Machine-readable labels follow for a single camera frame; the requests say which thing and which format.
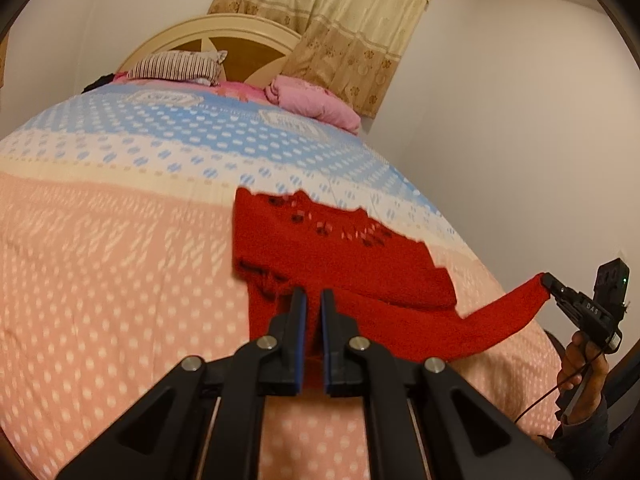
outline bed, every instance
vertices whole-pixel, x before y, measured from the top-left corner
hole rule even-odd
[[[300,37],[219,14],[158,34],[127,59],[228,50],[223,78],[263,88]],[[303,189],[363,207],[423,240],[449,269],[462,316],[504,291],[433,204],[361,139],[247,96],[119,80],[75,96],[0,141],[0,426],[39,479],[108,427],[181,358],[213,360],[248,340],[247,291],[231,268],[237,186]],[[454,367],[515,418],[552,387],[559,359],[524,330]],[[551,436],[547,399],[520,423]],[[270,398],[264,480],[368,478],[359,399]]]

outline red sweater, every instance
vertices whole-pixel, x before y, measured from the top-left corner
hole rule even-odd
[[[429,250],[371,219],[363,209],[321,205],[302,191],[252,195],[239,188],[234,205],[234,269],[249,290],[254,339],[286,312],[289,294],[307,298],[307,353],[322,351],[320,292],[332,288],[338,312],[396,357],[445,361],[477,354],[523,329],[549,293],[540,276],[462,319],[447,269]]]

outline wooden headboard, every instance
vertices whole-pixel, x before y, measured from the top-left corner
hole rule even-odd
[[[6,45],[9,42],[9,35],[4,37],[0,43],[0,88],[4,85],[4,64],[6,63]]]
[[[300,41],[288,28],[249,14],[210,14],[164,30],[143,43],[121,65],[130,70],[140,59],[165,50],[226,50],[222,81],[264,88],[278,75]]]

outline black cable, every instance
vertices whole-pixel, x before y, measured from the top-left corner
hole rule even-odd
[[[532,410],[533,408],[535,408],[537,405],[539,405],[540,402],[542,402],[543,400],[545,400],[549,395],[551,395],[554,391],[558,390],[560,388],[560,386],[562,386],[563,384],[565,384],[566,382],[568,382],[569,380],[573,379],[576,375],[582,374],[584,376],[584,373],[587,371],[587,368],[589,368],[589,366],[591,366],[591,363],[593,363],[595,360],[597,360],[602,354],[604,354],[604,350],[600,350],[600,353],[598,355],[596,355],[596,357],[594,357],[591,361],[588,361],[582,368],[580,368],[579,370],[576,370],[573,374],[571,374],[570,376],[568,376],[564,381],[562,381],[561,383],[557,384],[556,386],[554,386],[553,388],[551,388],[546,394],[544,394],[542,397],[540,397],[536,402],[534,402],[532,405],[530,405],[526,410],[524,410],[517,418],[516,420],[513,422],[514,424],[517,424],[518,421],[525,416],[527,413],[530,412],[530,410]]]

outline screw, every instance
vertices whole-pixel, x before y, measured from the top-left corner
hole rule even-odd
[[[349,339],[349,346],[354,350],[360,350],[363,352],[371,346],[371,342],[366,337],[357,335],[356,337]]]
[[[263,335],[255,343],[258,345],[258,348],[262,350],[273,350],[278,345],[278,340],[272,335]]]
[[[195,355],[190,355],[185,357],[180,364],[186,372],[194,372],[202,366],[202,359]]]
[[[424,367],[430,371],[432,374],[439,374],[445,368],[444,361],[442,359],[438,359],[437,357],[429,357],[424,362]]]

